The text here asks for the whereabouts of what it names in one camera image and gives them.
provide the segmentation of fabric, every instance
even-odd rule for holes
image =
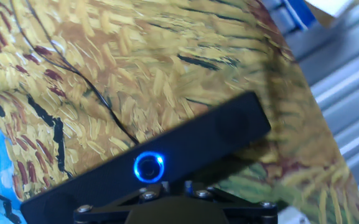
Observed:
[[[0,150],[12,162],[12,190],[23,201],[133,144],[84,80],[36,54],[60,63],[26,2],[13,3],[36,45],[34,52],[16,26],[9,1],[0,0],[0,132],[6,146]],[[273,130],[195,178],[222,177],[217,187],[252,202],[284,200],[312,223],[359,223],[357,185],[261,2],[31,4],[57,49],[139,141],[245,90],[255,91]]]

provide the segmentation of black device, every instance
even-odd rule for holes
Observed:
[[[258,98],[243,93],[85,174],[24,202],[28,224],[73,223],[82,205],[105,206],[146,184],[175,182],[270,131]]]
[[[250,203],[214,187],[186,181],[180,191],[168,182],[151,184],[103,207],[82,205],[74,224],[277,224],[277,205]]]

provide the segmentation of black cable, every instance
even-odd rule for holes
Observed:
[[[64,70],[68,70],[70,72],[73,72],[77,75],[79,75],[81,78],[84,79],[84,81],[86,82],[86,84],[92,89],[92,91],[96,94],[96,96],[98,97],[98,99],[102,102],[102,104],[109,110],[111,117],[113,118],[113,120],[115,121],[115,123],[117,124],[117,126],[132,140],[133,143],[135,144],[139,144],[139,141],[132,136],[127,129],[124,127],[124,125],[122,124],[122,122],[118,119],[118,117],[115,115],[115,113],[113,112],[113,110],[110,108],[108,102],[106,101],[106,99],[102,96],[102,94],[98,91],[98,89],[96,89],[96,87],[91,83],[91,81],[89,81],[80,71],[78,71],[78,69],[76,69],[72,64],[70,64],[67,59],[62,55],[62,53],[56,48],[55,44],[52,42],[52,39],[50,38],[50,36],[48,35],[48,32],[46,30],[46,28],[44,27],[44,25],[42,24],[41,20],[39,19],[37,13],[34,11],[34,8],[32,7],[31,3],[29,2],[29,0],[26,0],[26,3],[32,13],[32,15],[35,17],[35,19],[37,20],[37,22],[40,24],[42,30],[45,33],[46,38],[48,39],[49,43],[52,45],[52,47],[56,50],[56,52],[59,54],[60,59],[62,59],[62,61],[68,66],[65,67],[63,65],[59,65],[51,60],[49,60],[47,57],[43,56],[42,54],[38,53],[38,51],[35,50],[35,47],[31,44],[29,38],[26,36],[26,34],[24,33],[20,23],[19,23],[19,19],[17,18],[17,14],[16,14],[16,10],[13,6],[13,1],[10,0],[11,3],[11,7],[12,7],[12,11],[13,11],[13,15],[15,17],[16,20],[16,25],[19,28],[20,33],[23,35],[23,37],[25,38],[25,40],[27,41],[27,43],[31,46],[31,48],[33,49],[33,51],[35,51],[38,55],[40,55],[45,61],[47,61],[48,63],[51,63],[52,65],[55,65],[59,68],[62,68]]]

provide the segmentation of metal rack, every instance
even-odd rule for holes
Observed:
[[[329,29],[314,24],[302,31],[291,20],[287,0],[263,2],[298,60],[359,184],[359,6]]]

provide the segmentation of blue led ring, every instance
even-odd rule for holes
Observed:
[[[157,163],[158,163],[158,165],[160,167],[159,174],[155,178],[153,178],[151,180],[142,178],[141,174],[140,174],[140,170],[139,170],[139,163],[146,156],[152,156],[152,157],[156,158],[156,161],[157,161]],[[151,183],[155,183],[155,182],[159,181],[161,179],[162,175],[164,174],[164,160],[163,160],[163,157],[160,154],[156,153],[156,152],[142,152],[135,159],[134,173],[135,173],[136,178],[138,178],[138,180],[140,180],[141,182],[144,182],[144,183],[151,184]]]

